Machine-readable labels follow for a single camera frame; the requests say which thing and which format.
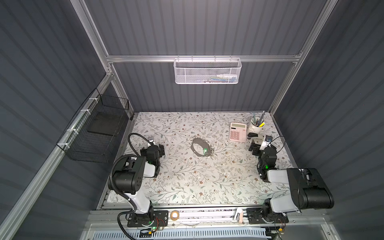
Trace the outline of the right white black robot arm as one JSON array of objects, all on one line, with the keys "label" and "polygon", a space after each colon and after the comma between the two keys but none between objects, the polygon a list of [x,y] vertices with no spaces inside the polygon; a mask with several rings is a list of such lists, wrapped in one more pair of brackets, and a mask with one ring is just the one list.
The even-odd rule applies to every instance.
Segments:
[{"label": "right white black robot arm", "polygon": [[259,220],[285,224],[289,222],[287,213],[334,207],[335,199],[317,169],[277,169],[277,148],[266,141],[260,145],[252,141],[249,151],[258,158],[257,170],[263,182],[289,187],[288,194],[268,198],[260,208],[247,209],[251,224]]}]

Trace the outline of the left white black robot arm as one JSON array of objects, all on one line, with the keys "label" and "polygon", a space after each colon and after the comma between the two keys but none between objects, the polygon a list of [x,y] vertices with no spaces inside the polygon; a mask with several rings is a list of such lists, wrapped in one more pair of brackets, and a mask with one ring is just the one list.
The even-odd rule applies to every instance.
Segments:
[{"label": "left white black robot arm", "polygon": [[145,178],[156,179],[159,175],[160,158],[165,155],[165,149],[161,144],[151,145],[142,148],[140,153],[121,156],[114,162],[108,177],[108,188],[132,206],[126,214],[129,227],[149,227],[155,221],[153,204],[141,187]]}]

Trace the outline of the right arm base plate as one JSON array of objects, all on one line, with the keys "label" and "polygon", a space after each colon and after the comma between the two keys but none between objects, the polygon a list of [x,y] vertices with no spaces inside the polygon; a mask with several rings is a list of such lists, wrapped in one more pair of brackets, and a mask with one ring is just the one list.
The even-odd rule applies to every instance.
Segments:
[{"label": "right arm base plate", "polygon": [[288,216],[283,213],[269,213],[262,208],[247,208],[246,217],[250,224],[287,224]]}]

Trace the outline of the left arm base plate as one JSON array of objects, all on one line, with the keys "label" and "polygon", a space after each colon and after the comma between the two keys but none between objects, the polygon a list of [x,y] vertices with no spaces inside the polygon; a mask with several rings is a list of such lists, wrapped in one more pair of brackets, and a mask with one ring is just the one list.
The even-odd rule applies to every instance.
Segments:
[{"label": "left arm base plate", "polygon": [[166,227],[169,220],[169,211],[154,211],[146,214],[131,214],[126,217],[128,228]]}]

